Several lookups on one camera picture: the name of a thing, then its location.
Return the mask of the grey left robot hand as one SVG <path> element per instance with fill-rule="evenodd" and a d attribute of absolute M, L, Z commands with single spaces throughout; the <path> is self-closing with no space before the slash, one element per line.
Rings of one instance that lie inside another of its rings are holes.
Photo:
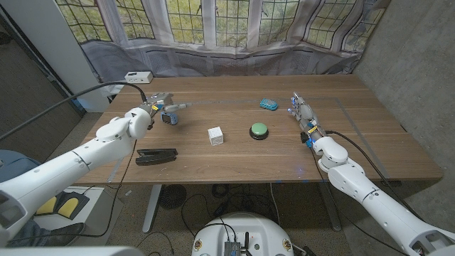
<path fill-rule="evenodd" d="M 173 93 L 158 92 L 150 97 L 140 105 L 140 108 L 149 113 L 150 118 L 153 118 L 157 112 L 174 113 L 178 110 L 190 107 L 191 103 L 175 104 L 173 102 Z"/>

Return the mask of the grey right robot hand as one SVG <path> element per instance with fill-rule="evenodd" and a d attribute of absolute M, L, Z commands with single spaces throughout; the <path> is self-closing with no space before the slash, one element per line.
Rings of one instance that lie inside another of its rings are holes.
<path fill-rule="evenodd" d="M 301 140 L 308 147 L 312 147 L 318 139 L 326 136 L 326 132 L 321 128 L 317 115 L 297 92 L 293 93 L 291 108 L 287 111 L 299 122 L 302 130 Z"/>

